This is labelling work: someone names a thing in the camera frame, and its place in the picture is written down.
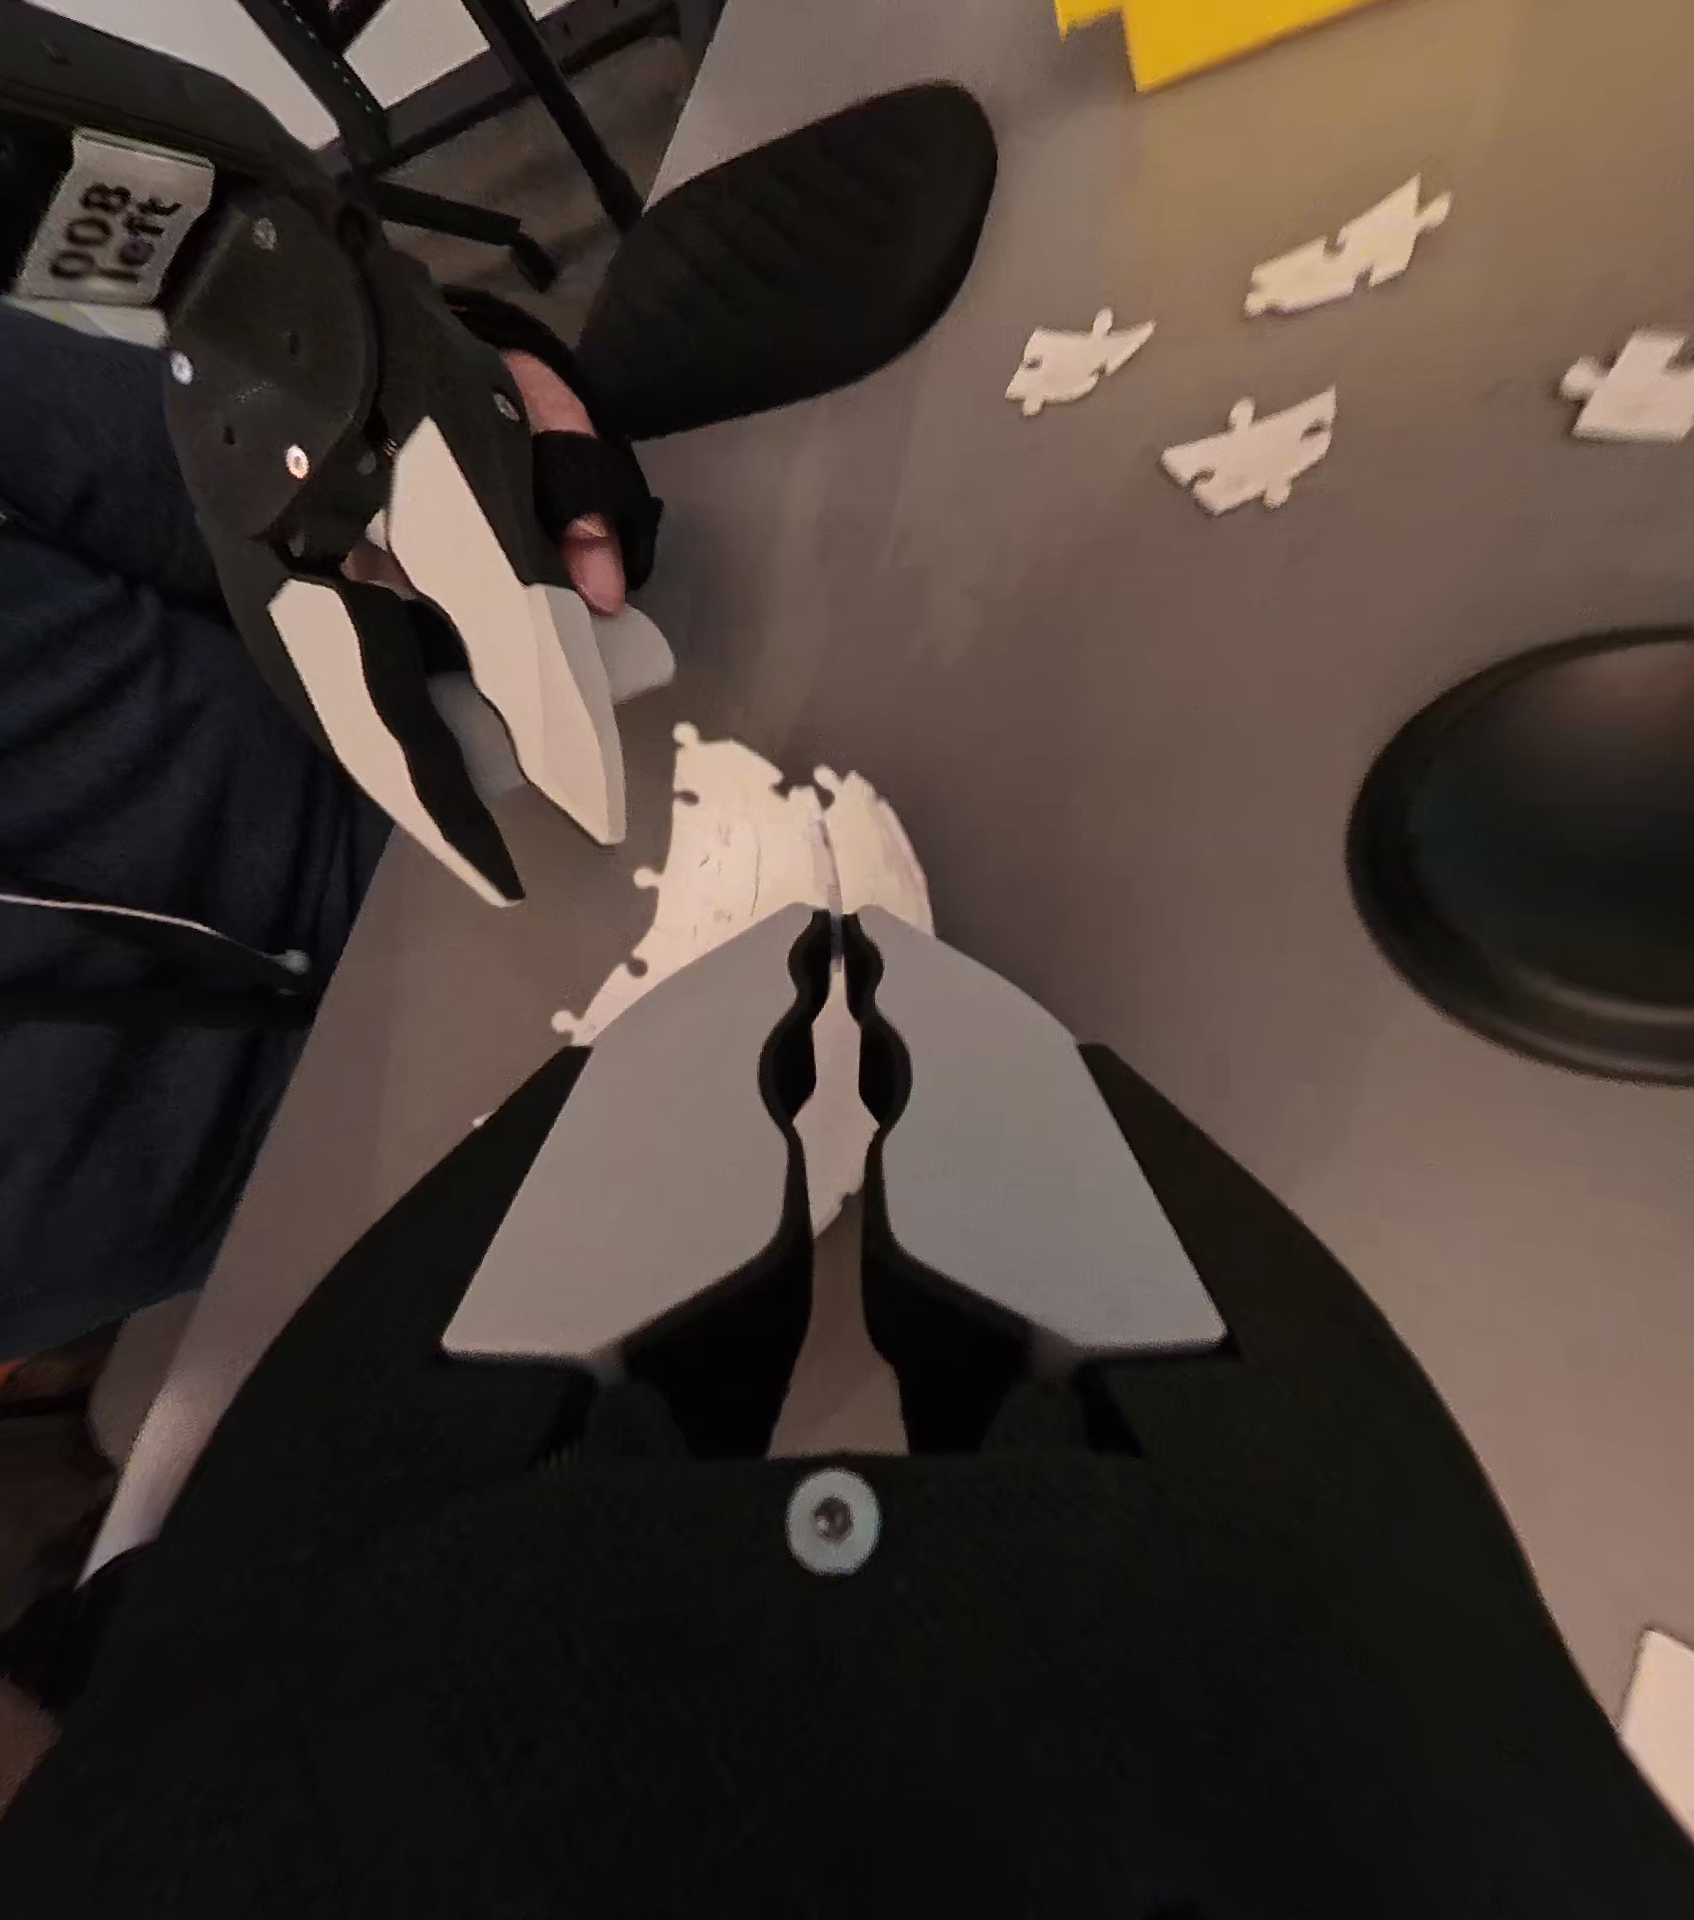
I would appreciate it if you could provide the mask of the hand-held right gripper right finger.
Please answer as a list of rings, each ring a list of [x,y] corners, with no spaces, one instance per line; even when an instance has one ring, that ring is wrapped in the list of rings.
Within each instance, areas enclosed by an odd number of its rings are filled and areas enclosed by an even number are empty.
[[[1047,1360],[1218,1349],[1225,1317],[1074,1034],[893,910],[849,932],[868,1209],[894,1252]]]

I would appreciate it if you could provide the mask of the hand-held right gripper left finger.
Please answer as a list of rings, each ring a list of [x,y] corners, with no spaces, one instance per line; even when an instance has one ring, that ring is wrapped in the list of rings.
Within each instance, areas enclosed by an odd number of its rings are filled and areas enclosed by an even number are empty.
[[[467,1360],[598,1369],[813,1224],[798,1116],[834,919],[785,905],[613,1019],[446,1326]]]

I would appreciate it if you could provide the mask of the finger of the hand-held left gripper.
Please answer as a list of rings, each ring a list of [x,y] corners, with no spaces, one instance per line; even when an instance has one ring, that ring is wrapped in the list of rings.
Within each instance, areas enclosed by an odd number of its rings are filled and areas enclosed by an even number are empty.
[[[478,900],[525,883],[428,684],[446,621],[410,589],[293,571],[268,618],[332,755],[389,820]]]
[[[385,519],[392,559],[454,628],[518,777],[594,844],[623,844],[621,721],[584,598],[530,576],[525,537],[505,542],[434,419],[405,437]]]

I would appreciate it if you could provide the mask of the assembled white puzzle section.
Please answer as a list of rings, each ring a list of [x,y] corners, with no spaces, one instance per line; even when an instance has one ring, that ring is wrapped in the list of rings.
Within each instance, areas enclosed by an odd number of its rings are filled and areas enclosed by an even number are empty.
[[[672,731],[672,803],[665,860],[634,871],[650,923],[581,1012],[551,1030],[567,1045],[600,1034],[660,982],[789,905],[834,913],[877,905],[930,934],[928,876],[909,829],[860,772],[819,765],[809,782],[732,737]],[[865,1183],[877,1119],[860,1096],[860,1025],[844,961],[834,961],[824,1012],[813,1028],[817,1089],[794,1119],[814,1235]]]

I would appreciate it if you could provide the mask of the black round ball stand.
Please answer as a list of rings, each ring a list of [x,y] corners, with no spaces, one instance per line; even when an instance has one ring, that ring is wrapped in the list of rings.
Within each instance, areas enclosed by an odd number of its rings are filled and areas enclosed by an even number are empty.
[[[1374,947],[1481,1038],[1694,1087],[1694,624],[1561,637],[1416,709],[1344,864]]]

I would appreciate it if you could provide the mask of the scattered loose puzzle pieces group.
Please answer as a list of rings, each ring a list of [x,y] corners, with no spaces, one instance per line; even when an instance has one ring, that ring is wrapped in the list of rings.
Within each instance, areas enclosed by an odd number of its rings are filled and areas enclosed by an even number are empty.
[[[1454,207],[1445,189],[1424,191],[1411,175],[1337,232],[1275,254],[1252,266],[1243,313],[1247,319],[1292,319],[1368,293],[1411,269],[1426,235]],[[1095,395],[1155,335],[1155,321],[1121,325],[1101,308],[1087,327],[1032,327],[1004,399],[1025,419]],[[1639,330],[1603,359],[1582,355],[1559,377],[1557,395],[1574,405],[1570,436],[1603,446],[1676,446],[1694,439],[1694,346],[1670,330]],[[1168,443],[1158,468],[1208,515],[1247,506],[1282,507],[1295,483],[1332,449],[1340,418],[1334,387],[1277,411],[1260,411],[1241,395],[1222,428],[1205,437]]]

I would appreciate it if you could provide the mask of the person's left hand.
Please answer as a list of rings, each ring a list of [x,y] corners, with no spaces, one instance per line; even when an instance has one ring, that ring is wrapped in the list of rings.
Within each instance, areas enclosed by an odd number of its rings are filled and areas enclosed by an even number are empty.
[[[554,443],[600,439],[598,428],[586,402],[572,392],[563,373],[530,350],[505,347],[501,359],[516,390],[518,404],[534,442],[534,478],[529,487],[529,502],[536,525],[549,539],[554,539],[567,574],[569,586],[597,616],[614,616],[624,610],[628,581],[627,561],[621,539],[621,525],[605,507],[594,504],[588,494],[588,510],[572,510],[564,519],[553,514],[553,506],[572,504],[575,491],[563,491],[559,498],[543,486],[547,458],[543,443],[551,437]]]

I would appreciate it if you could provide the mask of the grey chair base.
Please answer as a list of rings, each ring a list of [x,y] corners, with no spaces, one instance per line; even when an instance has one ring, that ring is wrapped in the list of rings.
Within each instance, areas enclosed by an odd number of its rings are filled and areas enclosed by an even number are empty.
[[[353,60],[385,3],[243,1],[238,8],[332,117],[337,138],[327,168],[344,188],[385,223],[505,254],[518,280],[539,293],[559,284],[563,264],[515,213],[432,193],[397,173],[534,102],[547,109],[611,228],[623,232],[638,217],[643,193],[572,80],[655,35],[677,40],[699,66],[726,10],[722,1],[581,1],[554,3],[539,15],[525,1],[458,3],[484,46],[475,66],[492,80],[486,91],[444,76],[389,106]]]

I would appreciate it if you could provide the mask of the yellow storage bin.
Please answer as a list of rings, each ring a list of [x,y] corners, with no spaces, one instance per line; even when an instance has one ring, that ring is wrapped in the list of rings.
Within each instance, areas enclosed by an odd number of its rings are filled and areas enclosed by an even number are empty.
[[[1058,35],[1112,19],[1133,90],[1148,94],[1214,71],[1378,1],[1054,1]]]

